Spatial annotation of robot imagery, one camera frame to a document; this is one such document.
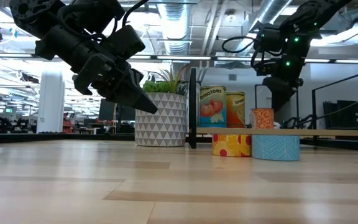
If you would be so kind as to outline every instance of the yellow polka dot can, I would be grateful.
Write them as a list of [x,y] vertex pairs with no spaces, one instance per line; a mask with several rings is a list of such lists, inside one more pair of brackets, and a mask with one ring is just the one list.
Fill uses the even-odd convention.
[[251,135],[248,134],[214,134],[212,154],[215,156],[250,157]]

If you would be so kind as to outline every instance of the can label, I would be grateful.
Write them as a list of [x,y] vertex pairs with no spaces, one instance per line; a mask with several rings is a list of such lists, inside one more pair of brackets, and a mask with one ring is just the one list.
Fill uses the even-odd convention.
[[246,97],[236,93],[226,96],[227,100],[227,127],[244,128],[246,126]]
[[226,127],[226,89],[223,86],[200,88],[200,127]]

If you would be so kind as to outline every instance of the white geometric planter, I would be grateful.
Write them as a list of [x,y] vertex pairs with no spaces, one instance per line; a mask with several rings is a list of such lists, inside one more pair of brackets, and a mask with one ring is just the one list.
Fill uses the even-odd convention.
[[136,110],[138,146],[176,147],[186,142],[186,97],[172,93],[146,93],[158,108],[155,114]]

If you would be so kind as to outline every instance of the blue patterned can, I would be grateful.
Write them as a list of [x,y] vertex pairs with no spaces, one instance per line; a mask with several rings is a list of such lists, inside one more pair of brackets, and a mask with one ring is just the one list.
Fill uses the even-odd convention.
[[200,88],[201,128],[226,127],[226,87],[219,85]]

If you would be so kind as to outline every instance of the orange patterned can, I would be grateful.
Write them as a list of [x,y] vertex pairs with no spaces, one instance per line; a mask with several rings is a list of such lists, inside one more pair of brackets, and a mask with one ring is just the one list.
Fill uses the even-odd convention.
[[274,110],[271,108],[257,108],[251,111],[252,128],[273,129],[274,128]]
[[228,128],[246,126],[246,94],[241,91],[226,92],[226,123]]
[[212,154],[215,156],[250,157],[251,135],[248,134],[214,134]]

